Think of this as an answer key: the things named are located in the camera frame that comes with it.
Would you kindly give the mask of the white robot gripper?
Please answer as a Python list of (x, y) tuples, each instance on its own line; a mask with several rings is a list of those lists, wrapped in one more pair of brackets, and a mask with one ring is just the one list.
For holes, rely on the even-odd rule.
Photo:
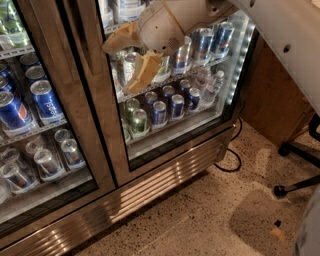
[(109, 55), (128, 47), (149, 50), (144, 55), (137, 55), (133, 76), (123, 87), (125, 94), (143, 91), (160, 69), (161, 54), (172, 55), (184, 44), (184, 6), (185, 1), (152, 1), (142, 12), (138, 22), (121, 25), (103, 43), (102, 50)]

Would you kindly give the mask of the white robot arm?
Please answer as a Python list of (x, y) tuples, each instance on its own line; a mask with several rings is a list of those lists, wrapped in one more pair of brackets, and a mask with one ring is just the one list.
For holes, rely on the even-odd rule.
[(281, 156), (307, 114), (320, 111), (320, 7), (314, 0), (155, 0), (118, 27), (108, 51), (171, 52), (196, 29), (235, 27), (215, 101), (127, 139), (124, 100), (104, 101), (105, 142), (117, 188), (108, 233), (89, 256), (292, 256), (310, 189), (276, 185), (314, 167)]

